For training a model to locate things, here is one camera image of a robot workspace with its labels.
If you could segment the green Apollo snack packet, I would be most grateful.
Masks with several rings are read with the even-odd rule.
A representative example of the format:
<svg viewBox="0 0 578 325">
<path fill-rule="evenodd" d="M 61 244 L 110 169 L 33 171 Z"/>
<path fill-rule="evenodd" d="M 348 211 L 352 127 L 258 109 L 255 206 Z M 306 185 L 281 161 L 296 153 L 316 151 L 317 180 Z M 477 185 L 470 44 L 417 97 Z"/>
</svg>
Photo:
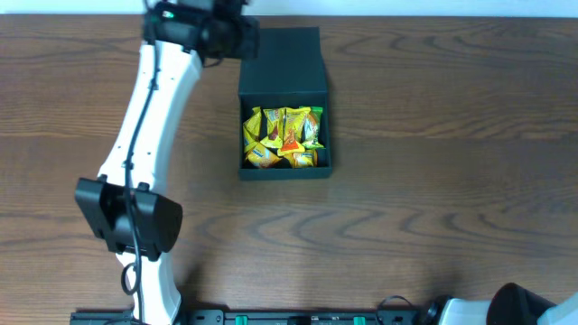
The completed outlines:
<svg viewBox="0 0 578 325">
<path fill-rule="evenodd" d="M 309 111 L 303 124 L 303 141 L 305 149 L 320 149 L 323 145 L 319 141 L 322 121 L 322 107 L 308 107 Z"/>
</svg>

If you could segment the yellow peanut butter snack packet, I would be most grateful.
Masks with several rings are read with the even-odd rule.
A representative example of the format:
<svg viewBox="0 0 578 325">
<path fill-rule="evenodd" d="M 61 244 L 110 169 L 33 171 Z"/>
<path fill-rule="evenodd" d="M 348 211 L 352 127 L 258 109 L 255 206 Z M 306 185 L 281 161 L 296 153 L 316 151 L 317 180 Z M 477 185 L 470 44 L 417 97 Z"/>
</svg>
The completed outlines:
<svg viewBox="0 0 578 325">
<path fill-rule="evenodd" d="M 304 122 L 311 109 L 309 107 L 290 108 L 285 110 L 283 144 L 278 154 L 302 153 L 305 148 L 301 143 Z"/>
</svg>

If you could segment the yellow chocolate snack packet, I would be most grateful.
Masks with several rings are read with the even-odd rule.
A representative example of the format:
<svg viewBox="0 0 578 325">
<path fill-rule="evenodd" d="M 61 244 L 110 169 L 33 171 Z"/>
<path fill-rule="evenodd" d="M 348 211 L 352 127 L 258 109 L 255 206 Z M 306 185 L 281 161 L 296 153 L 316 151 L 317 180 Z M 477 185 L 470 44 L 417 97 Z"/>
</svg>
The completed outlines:
<svg viewBox="0 0 578 325">
<path fill-rule="evenodd" d="M 266 118 L 266 136 L 260 141 L 263 146 L 273 149 L 280 149 L 283 146 L 284 114 L 284 107 L 263 110 Z"/>
</svg>

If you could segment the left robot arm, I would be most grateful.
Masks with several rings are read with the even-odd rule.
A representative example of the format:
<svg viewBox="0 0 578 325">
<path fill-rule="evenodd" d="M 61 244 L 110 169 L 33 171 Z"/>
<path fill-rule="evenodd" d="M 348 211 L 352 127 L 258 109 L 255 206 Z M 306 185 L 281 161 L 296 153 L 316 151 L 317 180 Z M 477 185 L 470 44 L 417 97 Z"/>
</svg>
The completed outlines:
<svg viewBox="0 0 578 325">
<path fill-rule="evenodd" d="M 182 206 L 166 198 L 172 146 L 206 60 L 254 59 L 257 19 L 245 2 L 158 1 L 144 4 L 134 90 L 117 139 L 96 179 L 81 178 L 75 201 L 94 236 L 123 266 L 131 311 L 78 311 L 73 324 L 181 324 L 182 296 L 171 251 Z"/>
</svg>

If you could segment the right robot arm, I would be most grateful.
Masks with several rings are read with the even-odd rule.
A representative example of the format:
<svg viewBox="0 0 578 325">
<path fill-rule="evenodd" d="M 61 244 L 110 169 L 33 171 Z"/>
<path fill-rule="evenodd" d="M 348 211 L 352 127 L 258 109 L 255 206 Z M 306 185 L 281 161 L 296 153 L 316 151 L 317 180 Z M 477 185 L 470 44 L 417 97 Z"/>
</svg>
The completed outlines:
<svg viewBox="0 0 578 325">
<path fill-rule="evenodd" d="M 516 284 L 503 285 L 486 301 L 440 296 L 415 324 L 577 325 L 577 294 L 556 304 Z"/>
</svg>

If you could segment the orange Lemond snack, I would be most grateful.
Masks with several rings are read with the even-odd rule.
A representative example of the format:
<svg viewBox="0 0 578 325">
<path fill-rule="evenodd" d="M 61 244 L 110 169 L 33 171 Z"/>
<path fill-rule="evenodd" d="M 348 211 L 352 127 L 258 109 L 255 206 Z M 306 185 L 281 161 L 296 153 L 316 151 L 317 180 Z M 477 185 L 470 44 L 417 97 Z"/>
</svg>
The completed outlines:
<svg viewBox="0 0 578 325">
<path fill-rule="evenodd" d="M 305 150 L 300 153 L 288 153 L 284 158 L 294 169 L 316 167 L 318 163 L 318 154 L 315 149 Z"/>
<path fill-rule="evenodd" d="M 257 143 L 247 152 L 246 160 L 258 169 L 268 169 L 278 164 L 281 158 L 261 143 Z"/>
</svg>

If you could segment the dark green box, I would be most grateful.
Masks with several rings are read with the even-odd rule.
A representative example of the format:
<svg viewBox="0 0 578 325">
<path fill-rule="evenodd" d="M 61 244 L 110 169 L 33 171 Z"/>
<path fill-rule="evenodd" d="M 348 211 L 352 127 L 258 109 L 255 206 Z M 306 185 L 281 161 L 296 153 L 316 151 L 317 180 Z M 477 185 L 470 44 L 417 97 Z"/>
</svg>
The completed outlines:
<svg viewBox="0 0 578 325">
<path fill-rule="evenodd" d="M 258 56 L 241 62 L 238 82 L 239 121 L 253 107 L 322 107 L 318 165 L 294 169 L 286 160 L 258 169 L 239 149 L 238 177 L 242 181 L 322 179 L 332 174 L 330 96 L 317 27 L 272 28 L 260 31 Z"/>
</svg>

